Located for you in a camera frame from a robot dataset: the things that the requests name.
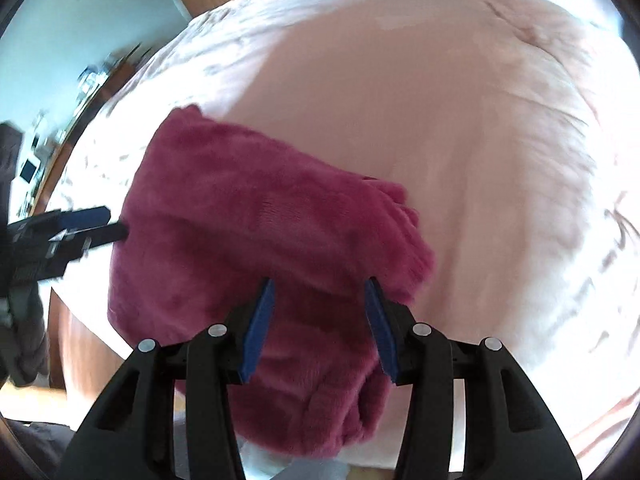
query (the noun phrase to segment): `wrinkled fabric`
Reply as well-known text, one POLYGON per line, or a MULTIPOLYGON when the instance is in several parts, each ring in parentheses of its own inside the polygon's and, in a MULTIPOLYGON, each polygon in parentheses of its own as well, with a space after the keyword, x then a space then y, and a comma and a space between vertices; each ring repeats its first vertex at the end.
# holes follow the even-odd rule
POLYGON ((109 320, 132 346, 189 340, 274 280, 276 306, 252 380, 230 389, 242 436, 295 456, 370 438, 389 380, 364 314, 364 283, 411 303, 433 266, 397 184, 337 170, 243 126, 172 111, 120 219, 109 320))

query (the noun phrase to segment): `dark fabric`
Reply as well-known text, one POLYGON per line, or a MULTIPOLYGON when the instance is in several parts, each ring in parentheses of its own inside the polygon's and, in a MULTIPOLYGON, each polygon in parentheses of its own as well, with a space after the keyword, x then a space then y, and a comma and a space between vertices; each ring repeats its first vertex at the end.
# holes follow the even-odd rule
POLYGON ((0 227, 8 222, 11 181, 16 174, 16 164, 22 143, 22 133, 12 124, 0 124, 0 227))
MULTIPOLYGON (((26 425, 16 420, 5 419, 4 421, 31 460, 48 478, 53 478, 74 432, 67 426, 45 422, 32 422, 26 425)), ((0 464, 5 462, 9 462, 9 457, 0 456, 0 464)), ((1 465, 0 480, 5 480, 2 477, 1 465)))
POLYGON ((638 480, 640 478, 640 408, 606 459, 588 480, 638 480))
POLYGON ((49 338, 37 282, 12 289, 8 302, 0 304, 0 341, 0 383, 9 374, 24 386, 39 373, 49 373, 49 338))

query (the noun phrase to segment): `bed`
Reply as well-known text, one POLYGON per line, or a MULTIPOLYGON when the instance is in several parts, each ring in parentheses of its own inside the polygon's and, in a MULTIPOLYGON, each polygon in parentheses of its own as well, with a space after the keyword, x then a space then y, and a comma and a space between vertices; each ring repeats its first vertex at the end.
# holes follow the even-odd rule
MULTIPOLYGON (((156 128, 191 103, 399 182, 438 261, 415 317, 458 340, 500 337, 589 473, 640 388, 640 77, 602 16, 588 23, 545 0, 229 2, 106 105, 49 208, 107 205, 117 217, 156 128)), ((69 265, 54 289, 126 357, 106 320, 110 254, 69 265)), ((340 459, 393 467, 409 394, 396 388, 378 436, 340 459)))

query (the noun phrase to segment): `pink towel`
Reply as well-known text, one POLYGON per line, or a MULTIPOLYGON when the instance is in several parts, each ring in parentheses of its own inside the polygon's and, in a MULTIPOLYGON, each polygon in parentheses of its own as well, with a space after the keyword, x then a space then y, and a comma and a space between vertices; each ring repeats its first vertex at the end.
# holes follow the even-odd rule
POLYGON ((109 320, 130 344, 185 341, 253 299, 276 306, 257 371, 229 391, 236 431, 276 452, 336 455, 372 437, 389 390, 364 281, 408 303, 433 266, 401 186, 338 170, 196 106, 159 127, 122 210, 109 320))

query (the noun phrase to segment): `fuzzy pink cloth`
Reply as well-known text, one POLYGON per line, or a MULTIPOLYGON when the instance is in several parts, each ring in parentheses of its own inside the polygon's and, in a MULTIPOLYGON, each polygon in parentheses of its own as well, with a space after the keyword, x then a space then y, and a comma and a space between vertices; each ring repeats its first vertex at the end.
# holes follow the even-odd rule
POLYGON ((257 371, 232 386, 236 431, 276 452, 333 456, 372 437, 389 382, 364 281, 408 303, 433 265, 397 184, 338 170, 243 126, 172 111, 146 150, 111 261, 109 320, 130 344, 185 341, 253 299, 276 306, 257 371))

